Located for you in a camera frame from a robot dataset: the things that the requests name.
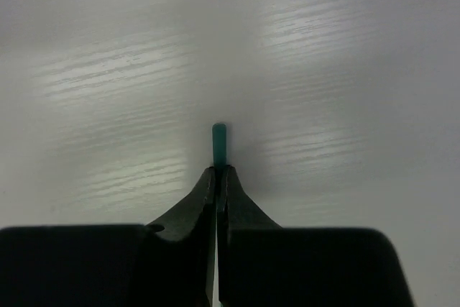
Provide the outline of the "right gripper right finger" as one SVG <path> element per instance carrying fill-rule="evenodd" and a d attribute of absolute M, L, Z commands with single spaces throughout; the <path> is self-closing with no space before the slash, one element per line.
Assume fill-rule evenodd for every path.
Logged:
<path fill-rule="evenodd" d="M 399 257 L 366 228 L 284 228 L 221 174 L 218 289 L 223 306 L 412 306 Z"/>

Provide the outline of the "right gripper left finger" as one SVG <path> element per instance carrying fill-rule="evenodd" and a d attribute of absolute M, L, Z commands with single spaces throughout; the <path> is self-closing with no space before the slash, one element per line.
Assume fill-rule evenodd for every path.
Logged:
<path fill-rule="evenodd" d="M 216 173 L 148 224 L 1 230 L 3 306 L 209 306 Z"/>

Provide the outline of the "teal chopstick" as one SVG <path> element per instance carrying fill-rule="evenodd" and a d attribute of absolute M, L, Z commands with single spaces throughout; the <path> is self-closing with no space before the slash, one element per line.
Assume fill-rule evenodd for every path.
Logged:
<path fill-rule="evenodd" d="M 217 286 L 219 306 L 225 300 L 225 254 L 226 254 L 226 192 L 225 172 L 227 166 L 227 128 L 224 123 L 212 126 L 213 167 L 216 174 L 216 250 L 217 250 Z"/>

